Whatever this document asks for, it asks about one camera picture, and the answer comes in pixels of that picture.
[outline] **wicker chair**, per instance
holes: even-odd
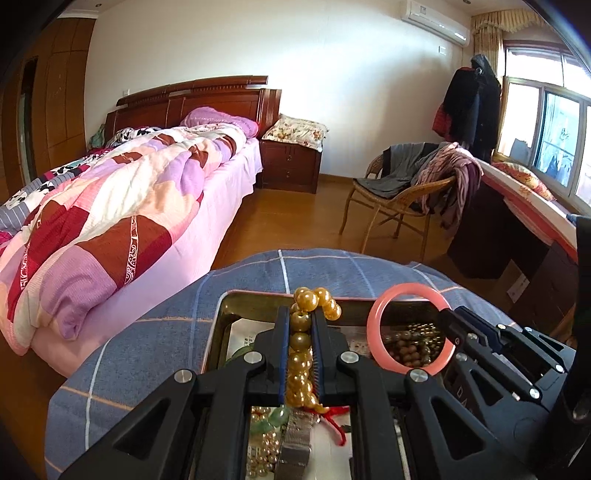
[[[384,163],[384,159],[382,155],[376,157],[370,164],[365,173],[365,178],[368,178],[371,174],[375,175],[375,178],[378,178],[380,172],[382,171],[382,165]],[[425,183],[422,185],[415,185],[413,187],[409,187],[406,190],[400,192],[396,195],[393,199],[384,199],[382,197],[378,197],[371,193],[368,189],[364,188],[357,180],[353,180],[353,189],[349,196],[347,197],[347,202],[345,203],[345,214],[343,215],[343,224],[340,227],[339,235],[342,235],[343,230],[345,230],[345,225],[347,224],[347,216],[349,214],[349,204],[351,202],[356,202],[361,205],[365,205],[368,208],[373,209],[374,214],[371,217],[367,230],[365,232],[365,237],[363,238],[363,243],[361,244],[361,253],[365,251],[365,247],[368,242],[369,233],[374,226],[375,219],[379,213],[384,213],[388,217],[380,222],[378,225],[383,225],[390,220],[396,220],[398,222],[398,226],[396,227],[396,232],[394,233],[394,238],[398,238],[398,234],[400,233],[400,227],[407,226],[414,232],[417,232],[421,237],[423,237],[423,243],[421,245],[421,256],[420,261],[422,262],[425,257],[425,249],[427,248],[427,236],[429,233],[429,223],[431,220],[431,213],[425,215],[421,212],[417,212],[410,208],[411,204],[416,200],[420,199],[424,195],[430,195],[433,193],[440,192],[444,189],[448,189],[452,186],[452,184],[456,181],[455,176],[449,177],[448,179],[434,181],[431,183]],[[364,200],[367,200],[370,203],[363,202],[357,198],[353,198],[353,194],[358,192]],[[409,225],[408,223],[404,222],[404,216],[413,216],[413,217],[425,217],[425,227],[423,230],[419,230],[418,228]]]

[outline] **purple pillow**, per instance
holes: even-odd
[[[207,124],[232,124],[244,132],[246,138],[255,138],[258,133],[258,125],[253,120],[243,116],[232,116],[228,113],[218,112],[210,106],[200,106],[191,111],[181,122],[181,127],[196,127]]]

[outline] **black coat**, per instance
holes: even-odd
[[[499,134],[501,84],[484,55],[472,59],[471,69],[456,72],[443,108],[452,119],[452,140],[467,144],[476,158],[490,163]]]

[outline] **chair leg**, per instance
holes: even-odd
[[[400,234],[400,227],[402,227],[402,220],[404,220],[404,215],[401,213],[400,218],[396,219],[398,221],[398,226],[396,227],[396,232],[394,232],[394,236],[392,238],[398,238]]]
[[[372,219],[371,219],[371,221],[370,221],[370,223],[368,225],[368,229],[365,232],[365,238],[363,239],[363,243],[361,244],[361,253],[365,252],[365,247],[368,244],[369,233],[371,231],[371,227],[374,226],[374,222],[375,222],[376,217],[378,216],[378,213],[379,213],[379,205],[376,204],[375,207],[374,207],[374,216],[372,217]]]
[[[351,193],[347,197],[347,201],[345,202],[345,214],[343,215],[343,223],[340,226],[339,235],[343,235],[343,231],[345,230],[345,225],[347,225],[347,216],[349,215],[349,205],[351,204],[351,198],[355,193],[355,189],[351,189]]]
[[[425,260],[425,250],[427,249],[427,238],[429,237],[429,223],[431,222],[431,215],[425,215],[425,230],[423,231],[423,244],[421,246],[421,263]]]

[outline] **orange cushion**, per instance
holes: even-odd
[[[531,188],[544,200],[548,200],[549,202],[556,200],[554,195],[552,195],[552,192],[548,190],[548,187],[530,169],[523,165],[508,161],[496,162],[492,165],[514,178],[519,183]]]

